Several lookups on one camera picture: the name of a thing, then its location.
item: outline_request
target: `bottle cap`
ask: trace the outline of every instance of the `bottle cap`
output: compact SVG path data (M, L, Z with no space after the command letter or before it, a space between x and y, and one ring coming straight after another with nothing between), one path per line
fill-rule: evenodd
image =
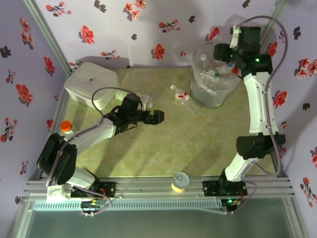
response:
M201 54L200 59L201 59L201 61L206 61L207 60L206 54Z
M70 121L65 120L60 124L60 128L62 131L67 132L73 128L73 125L70 123Z

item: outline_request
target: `transparent container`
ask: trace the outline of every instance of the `transparent container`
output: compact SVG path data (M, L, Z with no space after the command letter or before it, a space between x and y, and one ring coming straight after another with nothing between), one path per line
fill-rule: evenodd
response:
M227 68L225 62L213 58L213 50L218 43L228 42L225 42L221 36L217 36L212 41L200 44L192 55L191 98L204 108L219 107L241 81L231 70L218 72L218 69ZM201 55L207 56L208 71L201 68Z

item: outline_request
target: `white plastic container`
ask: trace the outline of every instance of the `white plastic container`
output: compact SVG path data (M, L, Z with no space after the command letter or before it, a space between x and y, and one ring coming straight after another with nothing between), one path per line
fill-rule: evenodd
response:
M91 98L95 91L103 87L119 87L118 75L94 63L83 63L64 83L69 96L89 107L94 107ZM104 89L94 96L94 103L98 109L107 106L115 96L117 90Z

